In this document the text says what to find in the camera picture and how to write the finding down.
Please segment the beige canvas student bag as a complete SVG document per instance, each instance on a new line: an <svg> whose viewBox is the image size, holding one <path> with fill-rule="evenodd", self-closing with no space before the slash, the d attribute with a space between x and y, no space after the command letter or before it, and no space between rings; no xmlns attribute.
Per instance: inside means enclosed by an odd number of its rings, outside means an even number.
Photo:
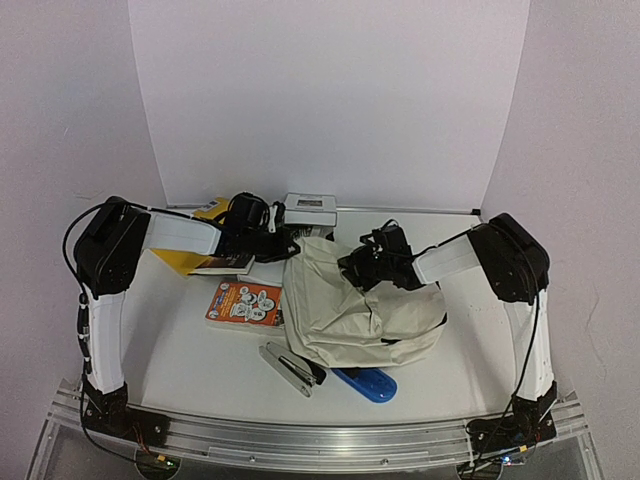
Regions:
<svg viewBox="0 0 640 480"><path fill-rule="evenodd" d="M282 311L291 350L322 367L396 367L423 359L447 323L444 296L432 284L416 291L380 283L355 288L338 260L349 248L320 237L297 241L286 261Z"/></svg>

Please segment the silver black stapler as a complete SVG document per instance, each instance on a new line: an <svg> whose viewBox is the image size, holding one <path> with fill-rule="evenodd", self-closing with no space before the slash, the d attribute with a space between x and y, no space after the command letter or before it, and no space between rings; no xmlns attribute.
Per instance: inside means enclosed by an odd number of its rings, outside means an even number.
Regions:
<svg viewBox="0 0 640 480"><path fill-rule="evenodd" d="M322 385L326 380L327 373L322 367L280 344L266 342L258 351L267 364L306 398L312 396L315 386Z"/></svg>

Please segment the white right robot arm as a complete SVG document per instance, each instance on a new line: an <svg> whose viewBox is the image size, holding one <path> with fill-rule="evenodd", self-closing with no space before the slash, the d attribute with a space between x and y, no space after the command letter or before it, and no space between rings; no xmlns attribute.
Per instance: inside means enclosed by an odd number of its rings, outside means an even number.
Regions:
<svg viewBox="0 0 640 480"><path fill-rule="evenodd" d="M360 238L338 259L341 273L369 291L383 281L414 291L480 268L506 311L518 366L509 404L498 419L467 425L475 450L506 450L555 435L550 416L557 400L547 318L550 257L510 214L501 213L439 244L413 252L394 220Z"/></svg>

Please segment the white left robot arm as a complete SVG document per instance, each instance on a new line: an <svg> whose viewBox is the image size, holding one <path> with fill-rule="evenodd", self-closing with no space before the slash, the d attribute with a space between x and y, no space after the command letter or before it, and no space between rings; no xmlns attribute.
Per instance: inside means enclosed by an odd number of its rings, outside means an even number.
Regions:
<svg viewBox="0 0 640 480"><path fill-rule="evenodd" d="M247 254L258 263L287 260L300 251L284 224L285 206L242 192L226 211L204 218L111 196L79 215L88 223L72 249L62 250L79 288L77 336L83 390L97 420L127 434L134 413L121 360L121 314L126 291L146 250L200 256Z"/></svg>

